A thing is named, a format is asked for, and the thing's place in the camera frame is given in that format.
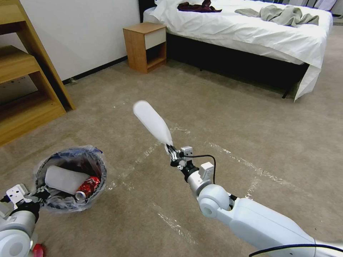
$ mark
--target gray cloth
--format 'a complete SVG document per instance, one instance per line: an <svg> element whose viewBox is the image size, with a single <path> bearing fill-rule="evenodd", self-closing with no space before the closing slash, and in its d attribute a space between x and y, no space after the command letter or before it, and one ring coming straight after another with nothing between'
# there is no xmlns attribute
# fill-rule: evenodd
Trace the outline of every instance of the gray cloth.
<svg viewBox="0 0 343 257"><path fill-rule="evenodd" d="M275 5L268 5L261 8L260 12L253 9L237 9L236 13L249 16L260 17L265 21L272 21L280 25L296 27L298 24L315 24L319 23L319 16L305 14L303 16L301 10L293 5L287 5L285 9L277 8Z"/></svg>

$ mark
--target beige carpet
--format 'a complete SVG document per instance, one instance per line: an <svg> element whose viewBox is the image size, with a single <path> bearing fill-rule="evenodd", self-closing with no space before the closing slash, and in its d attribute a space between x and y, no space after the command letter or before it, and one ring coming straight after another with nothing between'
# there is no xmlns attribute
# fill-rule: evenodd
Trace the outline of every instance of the beige carpet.
<svg viewBox="0 0 343 257"><path fill-rule="evenodd" d="M91 144L106 156L106 190L84 212L41 211L36 232L47 256L247 256L253 247L202 216L182 174L133 115L133 103L146 99L176 146L217 158L216 180L227 191L317 239L341 239L342 51L343 27L335 26L314 91L296 103L175 61L147 75L123 62L83 78L68 85L75 111L0 148L1 193L32 185L35 165L51 153Z"/></svg>

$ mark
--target white bed sheet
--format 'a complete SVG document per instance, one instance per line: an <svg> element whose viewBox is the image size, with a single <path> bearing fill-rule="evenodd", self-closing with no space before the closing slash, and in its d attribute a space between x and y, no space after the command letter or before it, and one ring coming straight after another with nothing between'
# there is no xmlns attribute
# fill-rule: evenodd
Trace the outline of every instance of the white bed sheet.
<svg viewBox="0 0 343 257"><path fill-rule="evenodd" d="M332 15L329 12L301 6L303 14L319 15L319 25L304 24L289 27L234 12L236 9L243 8L260 11L262 7L270 5L266 2L212 0L212 5L216 9L223 9L221 13L181 12L177 10L181 2L184 1L159 0L158 6L150 15L165 24L168 32L176 35L297 64L299 62L296 62L296 59L306 62L310 66L294 100L313 90L321 71L326 40L332 26ZM267 52L268 55L259 53L267 51L266 48L271 49Z"/></svg>
<svg viewBox="0 0 343 257"><path fill-rule="evenodd" d="M152 22L152 23L160 23L159 20L152 15L152 12L155 10L156 7L151 7L144 11L143 13L143 22ZM173 33L168 30L168 33L178 35L177 33ZM274 50L270 47L265 47L262 45L256 45L256 44L250 44L245 42L239 42L235 40L230 39L202 39L202 38L196 38L196 37L189 37L185 36L186 38L194 39L197 41L202 41L206 43L210 43L213 45L219 45L224 47L229 47L231 49L236 49L240 51L250 52L257 55L267 56L270 58L274 58L281 61L291 62L294 64L303 64L304 62L294 58L288 54L285 54L283 52L280 52L278 50Z"/></svg>

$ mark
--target baseboard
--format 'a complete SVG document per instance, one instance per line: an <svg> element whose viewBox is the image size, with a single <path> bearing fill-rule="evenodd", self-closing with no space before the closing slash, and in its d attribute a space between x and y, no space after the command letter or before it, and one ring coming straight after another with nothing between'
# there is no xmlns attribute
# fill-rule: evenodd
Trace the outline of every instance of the baseboard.
<svg viewBox="0 0 343 257"><path fill-rule="evenodd" d="M93 73L96 73L96 72L101 71L101 70L103 70L103 69L106 69L106 68L108 68L108 67L110 67L110 66L113 66L113 65L115 65L115 64L118 64L118 63L120 63L120 62L122 62L122 61L125 61L125 60L127 60L127 58L128 58L127 56L124 56L124 57L122 57L122 58L119 58L119 59L114 60L114 61L112 61L112 62L106 63L106 64L104 64L104 65L101 65L101 66L96 67L96 68L94 68L94 69L91 69L91 70L89 70L89 71L83 72L83 73L81 73L81 74L79 74L79 75L75 75L75 76L73 76L73 79L78 80L78 79L81 79L81 78L83 78L83 77L89 76L89 75L91 75L91 74L93 74ZM69 78L69 79L66 79L66 80L63 80L62 82L63 82L64 85L66 85L66 84L70 83L70 78Z"/></svg>

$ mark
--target bed leg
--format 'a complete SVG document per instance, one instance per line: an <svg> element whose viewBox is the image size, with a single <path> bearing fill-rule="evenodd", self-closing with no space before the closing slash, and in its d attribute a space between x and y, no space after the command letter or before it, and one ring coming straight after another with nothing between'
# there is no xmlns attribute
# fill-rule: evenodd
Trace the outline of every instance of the bed leg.
<svg viewBox="0 0 343 257"><path fill-rule="evenodd" d="M284 92L283 96L282 96L282 99L285 99L286 96L288 95L288 93L290 92L290 90L292 89L292 87L289 87L286 89L286 91Z"/></svg>

